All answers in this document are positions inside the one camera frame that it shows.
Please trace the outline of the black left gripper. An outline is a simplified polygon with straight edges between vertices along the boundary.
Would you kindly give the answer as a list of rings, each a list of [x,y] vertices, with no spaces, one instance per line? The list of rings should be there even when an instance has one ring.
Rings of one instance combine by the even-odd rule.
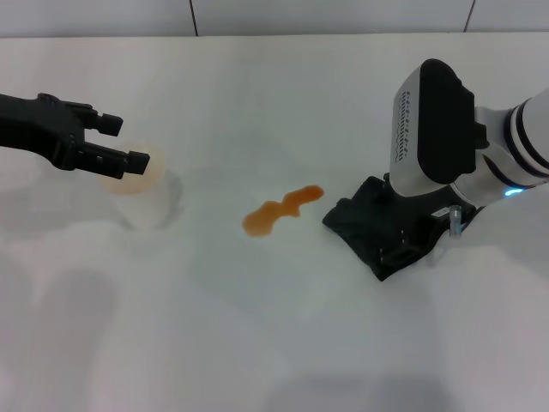
[[[1,96],[1,145],[37,154],[61,170],[77,168],[114,179],[143,175],[149,154],[84,143],[84,129],[118,136],[123,122],[89,104],[63,103],[49,94],[34,100]]]

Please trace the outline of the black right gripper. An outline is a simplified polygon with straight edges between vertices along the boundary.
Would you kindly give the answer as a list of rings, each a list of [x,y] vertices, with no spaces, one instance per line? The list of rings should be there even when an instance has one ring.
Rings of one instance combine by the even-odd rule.
[[[451,185],[430,193],[412,197],[398,196],[402,203],[403,229],[382,231],[377,237],[379,266],[382,270],[397,270],[420,258],[427,245],[436,244],[449,229],[449,209],[459,206],[461,224],[469,223],[477,208],[463,200]]]

